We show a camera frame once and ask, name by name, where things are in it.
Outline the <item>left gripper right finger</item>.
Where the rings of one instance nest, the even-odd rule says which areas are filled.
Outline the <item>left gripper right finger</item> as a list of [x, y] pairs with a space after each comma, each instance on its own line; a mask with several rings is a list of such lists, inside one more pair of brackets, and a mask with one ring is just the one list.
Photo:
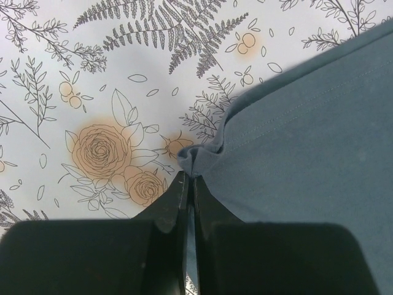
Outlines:
[[244, 222], [193, 183], [200, 294], [378, 294], [352, 233], [329, 223]]

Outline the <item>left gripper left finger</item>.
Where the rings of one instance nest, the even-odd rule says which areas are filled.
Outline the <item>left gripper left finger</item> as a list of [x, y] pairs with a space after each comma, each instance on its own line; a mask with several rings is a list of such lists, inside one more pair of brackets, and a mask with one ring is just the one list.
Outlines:
[[184, 294], [188, 177], [131, 219], [23, 221], [1, 239], [2, 294]]

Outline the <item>blue grey t shirt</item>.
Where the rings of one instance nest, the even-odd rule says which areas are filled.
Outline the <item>blue grey t shirt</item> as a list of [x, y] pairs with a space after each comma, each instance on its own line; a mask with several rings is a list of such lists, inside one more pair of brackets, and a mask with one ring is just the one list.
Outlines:
[[392, 22], [235, 100], [179, 166], [245, 221], [331, 222], [392, 293]]

